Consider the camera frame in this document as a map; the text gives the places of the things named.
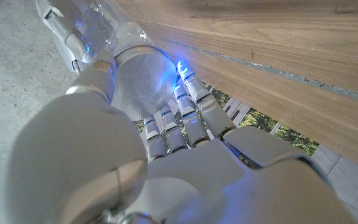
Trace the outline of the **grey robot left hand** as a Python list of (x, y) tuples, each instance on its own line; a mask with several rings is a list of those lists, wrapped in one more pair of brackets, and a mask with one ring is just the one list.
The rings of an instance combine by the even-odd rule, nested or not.
[(353, 223), (325, 174), (273, 136), (238, 128), (178, 64), (210, 139), (148, 158), (130, 119), (111, 106), (117, 65), (91, 59), (68, 91), (16, 138), (0, 182), (0, 223)]

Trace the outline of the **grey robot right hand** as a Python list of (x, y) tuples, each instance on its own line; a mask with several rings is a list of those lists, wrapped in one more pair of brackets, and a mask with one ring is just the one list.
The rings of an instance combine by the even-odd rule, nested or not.
[(63, 61), (73, 72), (80, 73), (87, 60), (87, 41), (78, 30), (81, 11), (72, 0), (36, 0), (41, 21), (53, 32), (53, 39)]

